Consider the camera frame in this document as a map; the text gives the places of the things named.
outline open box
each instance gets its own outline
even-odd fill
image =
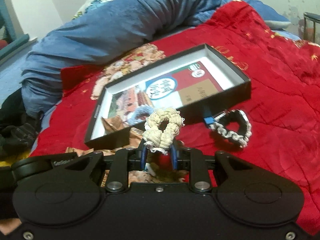
[[[250,79],[207,44],[159,60],[107,84],[85,144],[96,150],[129,144],[154,108],[174,107],[185,124],[199,122],[251,97]]]

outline blue blanket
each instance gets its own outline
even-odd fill
[[[231,0],[114,0],[51,31],[27,55],[22,96],[35,117],[62,96],[60,70],[83,64],[106,64],[124,52],[151,41],[156,33],[177,26],[197,26]],[[287,22],[271,7],[245,0],[272,24]]]

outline bed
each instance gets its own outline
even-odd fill
[[[50,55],[45,54],[42,49],[46,46],[50,48],[47,41],[61,38],[68,40],[63,41],[60,49],[68,50],[67,46],[77,45],[82,39],[80,33],[75,33],[73,29],[75,24],[83,25],[83,30],[89,31],[86,28],[90,23],[99,21],[99,16],[104,15],[104,19],[111,16],[116,18],[113,8],[119,12],[120,5],[124,6],[127,2],[126,5],[129,6],[132,0],[122,0],[123,3],[114,0],[88,11],[83,17],[75,19],[76,23],[66,24],[49,34],[34,48],[27,59],[29,65],[23,71],[23,84],[28,85],[31,78],[48,80],[37,88],[40,96],[29,96],[25,102],[30,106],[30,114],[39,104],[46,107],[43,131],[31,155],[61,153],[67,147],[87,149],[83,141],[96,104],[96,101],[92,100],[95,99],[93,90],[98,80],[106,76],[107,71],[123,70],[116,69],[116,64],[113,64],[115,57],[118,57],[118,61],[126,60],[128,56],[134,57],[146,41],[150,41],[147,42],[148,46],[162,51],[165,56],[207,43],[251,78],[252,99],[237,105],[236,108],[247,113],[252,122],[253,135],[248,147],[239,150],[214,136],[204,123],[197,123],[183,127],[178,139],[188,147],[199,148],[205,154],[213,154],[216,150],[231,152],[294,181],[305,195],[305,205],[298,218],[298,224],[308,233],[316,233],[320,230],[320,105],[317,103],[320,95],[320,46],[300,41],[297,37],[282,31],[287,24],[286,19],[260,2],[205,0],[201,3],[204,1],[201,0],[201,6],[194,9],[188,7],[186,0],[179,1],[177,4],[183,10],[176,14],[170,11],[170,14],[164,17],[170,21],[165,21],[154,16],[153,2],[139,0],[142,4],[141,10],[146,10],[144,2],[149,2],[152,16],[145,17],[144,20],[147,20],[143,25],[135,24],[133,30],[130,29],[129,36],[128,32],[126,35],[114,32],[112,35],[116,35],[117,39],[112,37],[116,40],[112,41],[112,46],[109,43],[112,48],[108,53],[101,51],[101,47],[107,46],[108,43],[95,40],[85,47],[77,47],[75,52],[62,55],[64,61],[61,63],[61,54],[58,55],[56,49],[51,51]],[[161,2],[162,0],[156,0],[157,6],[163,6]],[[170,5],[173,8],[176,6],[174,2]],[[150,11],[144,11],[144,16],[148,16],[149,13]],[[124,31],[128,26],[132,26],[130,21],[123,22],[123,14],[119,13],[118,16],[114,21],[108,22],[108,26],[114,28],[113,31]],[[179,29],[176,33],[176,28],[181,25],[187,29]],[[169,36],[155,38],[154,33],[158,30],[165,30],[161,35]],[[283,37],[280,32],[291,38]],[[38,66],[30,65],[39,54],[42,55],[42,64],[48,64],[47,60],[50,60],[51,69],[40,71]],[[115,73],[108,75],[107,82],[113,74]],[[34,93],[34,89],[29,86],[24,91],[25,96],[31,95],[32,91]],[[41,94],[42,91],[46,91],[46,96]]]

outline red blanket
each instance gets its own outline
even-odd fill
[[[236,108],[247,113],[252,137],[247,148],[235,148],[198,123],[183,127],[179,139],[205,154],[231,152],[294,181],[305,196],[298,224],[314,234],[320,230],[320,47],[278,36],[252,7],[237,1],[219,8],[205,24],[152,44],[170,56],[201,43],[251,78],[252,99]],[[33,156],[87,149],[84,135],[96,104],[90,95],[100,73],[94,66],[61,72],[65,94]]]

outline screw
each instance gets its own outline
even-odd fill
[[[108,189],[111,189],[111,190],[121,189],[122,186],[123,186],[122,183],[119,181],[112,181],[112,182],[109,182],[107,185]]]
[[[32,239],[33,239],[33,234],[30,233],[30,232],[24,232],[24,233],[23,233],[23,238],[24,238],[25,240],[32,240]]]
[[[164,191],[163,187],[156,187],[156,192],[163,192],[163,191]]]
[[[296,233],[294,233],[294,232],[289,232],[285,236],[285,240],[293,240],[295,238],[296,238]]]
[[[210,184],[205,181],[198,181],[197,183],[195,183],[195,187],[196,189],[199,189],[199,190],[205,190],[210,187]]]

